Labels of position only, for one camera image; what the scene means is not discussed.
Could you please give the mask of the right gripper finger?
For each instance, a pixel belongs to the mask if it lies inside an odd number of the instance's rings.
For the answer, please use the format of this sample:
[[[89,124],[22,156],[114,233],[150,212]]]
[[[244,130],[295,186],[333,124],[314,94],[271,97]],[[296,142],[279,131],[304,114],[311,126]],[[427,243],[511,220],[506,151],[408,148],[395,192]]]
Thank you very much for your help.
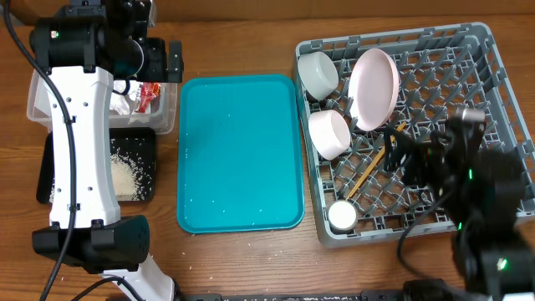
[[[395,171],[397,165],[395,159],[393,158],[395,142],[396,142],[396,129],[392,127],[387,127],[384,130],[384,170],[385,171]]]
[[[420,149],[416,142],[406,135],[397,135],[396,151],[399,153],[399,165],[404,169],[401,177],[406,186],[422,186]]]

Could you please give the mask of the wooden chopstick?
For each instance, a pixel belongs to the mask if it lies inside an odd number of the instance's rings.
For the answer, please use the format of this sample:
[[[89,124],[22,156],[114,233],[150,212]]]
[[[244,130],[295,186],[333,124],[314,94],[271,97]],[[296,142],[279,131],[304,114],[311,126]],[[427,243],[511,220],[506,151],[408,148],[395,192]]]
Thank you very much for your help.
[[[396,130],[397,131],[402,131],[406,126],[406,122],[403,121],[400,125],[397,126]],[[393,144],[395,142],[395,137],[392,135],[390,137],[390,143]]]
[[[347,200],[352,198],[356,194],[358,189],[360,189],[360,187],[362,187],[362,185],[367,180],[367,178],[370,175],[370,173],[380,163],[380,161],[382,160],[384,155],[385,155],[385,148],[383,147],[379,151],[379,153],[374,157],[374,159],[371,161],[370,165],[366,168],[366,170],[364,171],[363,175],[357,180],[355,186],[353,187],[353,189],[350,191],[350,193],[346,197]]]

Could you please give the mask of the large pink plate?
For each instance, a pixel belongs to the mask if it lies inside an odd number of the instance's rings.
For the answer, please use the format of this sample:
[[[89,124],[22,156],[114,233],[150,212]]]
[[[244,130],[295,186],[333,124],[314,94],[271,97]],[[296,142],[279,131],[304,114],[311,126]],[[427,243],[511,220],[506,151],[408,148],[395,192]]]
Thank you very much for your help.
[[[392,115],[398,98],[400,76],[393,59],[371,48],[357,60],[349,79],[349,113],[361,130],[372,131]]]

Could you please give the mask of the white cup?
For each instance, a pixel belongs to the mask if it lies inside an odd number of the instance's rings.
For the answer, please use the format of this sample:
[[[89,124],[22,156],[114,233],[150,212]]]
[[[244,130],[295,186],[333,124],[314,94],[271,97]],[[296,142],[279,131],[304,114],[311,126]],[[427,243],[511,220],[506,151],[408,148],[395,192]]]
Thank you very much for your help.
[[[358,211],[346,200],[337,200],[327,211],[329,227],[335,233],[350,233],[358,222]]]

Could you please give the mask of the grey bowl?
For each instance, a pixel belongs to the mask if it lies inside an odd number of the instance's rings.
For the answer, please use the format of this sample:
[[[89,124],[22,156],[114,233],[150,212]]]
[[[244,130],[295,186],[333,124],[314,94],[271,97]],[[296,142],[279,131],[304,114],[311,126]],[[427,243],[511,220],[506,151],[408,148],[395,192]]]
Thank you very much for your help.
[[[323,52],[301,55],[298,59],[298,74],[304,88],[316,100],[327,98],[339,84],[334,62]]]

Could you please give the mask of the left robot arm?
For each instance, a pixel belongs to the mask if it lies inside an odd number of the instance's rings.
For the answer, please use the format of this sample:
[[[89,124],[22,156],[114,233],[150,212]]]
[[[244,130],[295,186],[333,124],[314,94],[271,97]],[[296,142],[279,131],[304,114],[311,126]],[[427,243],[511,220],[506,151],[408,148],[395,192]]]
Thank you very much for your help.
[[[180,83],[181,43],[151,38],[151,1],[72,1],[37,21],[28,61],[46,84],[53,134],[54,196],[33,250],[80,267],[134,300],[177,300],[180,289],[149,253],[142,215],[120,212],[110,163],[116,80]]]

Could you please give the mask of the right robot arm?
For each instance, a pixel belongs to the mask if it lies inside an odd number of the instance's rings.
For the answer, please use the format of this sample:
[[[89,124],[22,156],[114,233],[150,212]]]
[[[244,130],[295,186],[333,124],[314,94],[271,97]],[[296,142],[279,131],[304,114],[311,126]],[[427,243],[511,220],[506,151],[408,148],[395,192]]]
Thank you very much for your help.
[[[514,151],[481,149],[486,127],[455,117],[426,142],[391,127],[384,131],[385,169],[403,169],[405,186],[426,187],[435,197],[413,223],[439,207],[454,222],[453,261],[465,281],[464,289],[453,288],[410,265],[398,250],[400,263],[417,276],[404,285],[410,300],[534,298],[534,252],[515,228],[524,196],[522,163]]]

